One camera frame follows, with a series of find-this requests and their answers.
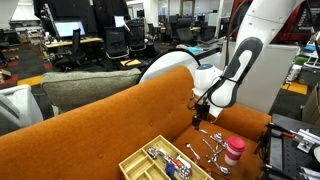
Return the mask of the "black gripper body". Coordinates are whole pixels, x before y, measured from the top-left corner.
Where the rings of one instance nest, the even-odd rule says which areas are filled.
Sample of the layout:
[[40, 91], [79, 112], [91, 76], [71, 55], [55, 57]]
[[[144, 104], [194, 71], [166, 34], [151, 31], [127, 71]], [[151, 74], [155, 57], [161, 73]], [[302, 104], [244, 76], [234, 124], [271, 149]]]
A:
[[201, 121], [208, 119], [210, 106], [208, 104], [196, 104], [194, 109], [196, 110], [196, 114], [193, 116], [192, 125], [198, 130]]

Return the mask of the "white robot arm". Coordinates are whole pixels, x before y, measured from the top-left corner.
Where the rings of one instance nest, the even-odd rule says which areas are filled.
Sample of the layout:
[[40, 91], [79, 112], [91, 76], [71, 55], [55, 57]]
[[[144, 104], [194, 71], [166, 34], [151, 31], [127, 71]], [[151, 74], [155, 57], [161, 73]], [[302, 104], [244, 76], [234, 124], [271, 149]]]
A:
[[249, 70], [294, 10], [309, 0], [253, 0], [239, 27], [235, 51], [223, 71], [202, 64], [194, 71], [192, 89], [196, 114], [192, 125], [198, 130], [209, 114], [218, 117], [236, 103], [237, 91]]

